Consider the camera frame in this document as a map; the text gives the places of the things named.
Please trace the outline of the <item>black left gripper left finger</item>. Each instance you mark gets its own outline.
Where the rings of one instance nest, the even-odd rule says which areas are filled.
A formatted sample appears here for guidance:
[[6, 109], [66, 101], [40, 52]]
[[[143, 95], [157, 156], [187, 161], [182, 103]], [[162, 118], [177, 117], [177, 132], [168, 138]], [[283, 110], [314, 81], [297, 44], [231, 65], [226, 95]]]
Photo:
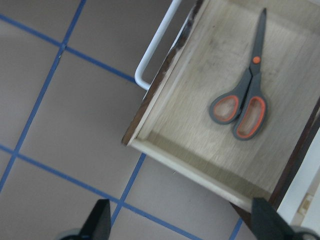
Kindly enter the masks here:
[[77, 232], [60, 233], [56, 240], [108, 240], [111, 234], [111, 208], [109, 199], [99, 199]]

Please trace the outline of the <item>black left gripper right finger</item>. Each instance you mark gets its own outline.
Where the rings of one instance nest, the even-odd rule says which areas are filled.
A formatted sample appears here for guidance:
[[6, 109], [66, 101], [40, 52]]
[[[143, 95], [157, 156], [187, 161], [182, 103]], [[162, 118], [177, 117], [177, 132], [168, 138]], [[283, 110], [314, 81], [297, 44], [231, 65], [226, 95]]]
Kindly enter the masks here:
[[320, 236], [305, 227], [293, 227], [264, 198], [251, 205], [251, 231], [258, 240], [318, 240]]

